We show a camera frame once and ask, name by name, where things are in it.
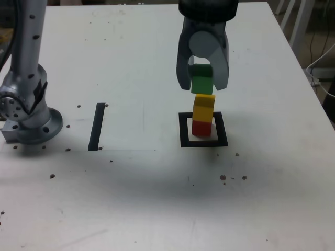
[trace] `black tape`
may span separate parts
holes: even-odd
[[[88,144],[89,151],[98,151],[101,127],[103,125],[104,111],[105,103],[97,103],[91,130],[90,142]]]

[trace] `metal base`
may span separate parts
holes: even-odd
[[[44,125],[27,129],[22,128],[18,122],[7,120],[2,134],[7,143],[21,143],[21,144],[39,144],[55,137],[63,127],[62,115],[55,109],[49,108],[51,117]]]

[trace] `red block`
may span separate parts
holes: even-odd
[[[194,136],[210,136],[211,123],[192,120],[192,134]]]

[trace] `stacked blocks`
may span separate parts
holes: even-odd
[[[191,72],[191,92],[196,93],[193,105],[192,134],[210,136],[215,102],[215,96],[212,95],[212,69],[210,65],[194,64]]]

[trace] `black square outline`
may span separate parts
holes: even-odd
[[[192,117],[192,112],[179,112],[180,147],[220,147],[228,146],[224,120],[220,111],[215,111],[216,133],[218,140],[190,141],[188,138],[187,118]]]

